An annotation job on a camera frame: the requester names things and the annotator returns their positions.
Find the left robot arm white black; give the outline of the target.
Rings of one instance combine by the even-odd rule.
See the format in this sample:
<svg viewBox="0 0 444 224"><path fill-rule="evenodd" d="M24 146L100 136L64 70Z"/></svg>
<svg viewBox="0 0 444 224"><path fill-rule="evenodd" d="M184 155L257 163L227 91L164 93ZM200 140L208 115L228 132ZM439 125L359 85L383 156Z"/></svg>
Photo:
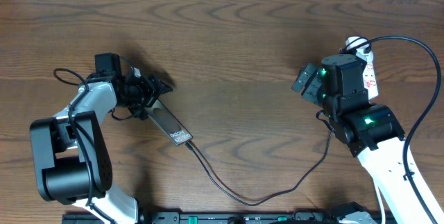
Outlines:
<svg viewBox="0 0 444 224"><path fill-rule="evenodd" d="M101 123L118 107L145 120L160 95L171 92L158 76L145 76L115 53L94 57L95 71L76 84L74 99L50 118L30 125L37 191L45 201L83 208L104 223L144 223L137 199L113 182Z"/></svg>

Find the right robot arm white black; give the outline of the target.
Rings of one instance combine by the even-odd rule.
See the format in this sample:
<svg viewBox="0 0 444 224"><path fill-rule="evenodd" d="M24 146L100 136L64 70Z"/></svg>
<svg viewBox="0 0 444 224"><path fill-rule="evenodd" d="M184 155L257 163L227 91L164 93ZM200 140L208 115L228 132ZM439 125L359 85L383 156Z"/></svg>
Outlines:
<svg viewBox="0 0 444 224"><path fill-rule="evenodd" d="M404 130L378 95L373 55L339 54L306 64L293 91L320 106L353 157L367 170L398 223L442 223L443 210L412 154L402 157Z"/></svg>

